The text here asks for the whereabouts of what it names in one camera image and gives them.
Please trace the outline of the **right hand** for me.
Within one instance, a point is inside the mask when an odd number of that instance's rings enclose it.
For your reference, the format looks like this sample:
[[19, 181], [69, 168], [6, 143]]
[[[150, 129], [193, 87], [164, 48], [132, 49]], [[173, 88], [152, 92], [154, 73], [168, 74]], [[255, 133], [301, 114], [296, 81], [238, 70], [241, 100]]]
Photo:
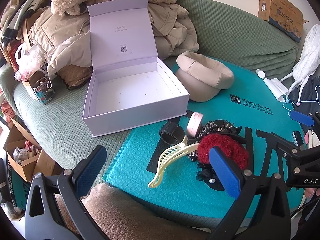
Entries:
[[316, 189], [316, 188], [305, 189], [304, 195], [306, 196], [306, 198], [312, 197], [313, 195], [320, 196], [320, 188], [318, 188], [318, 189]]

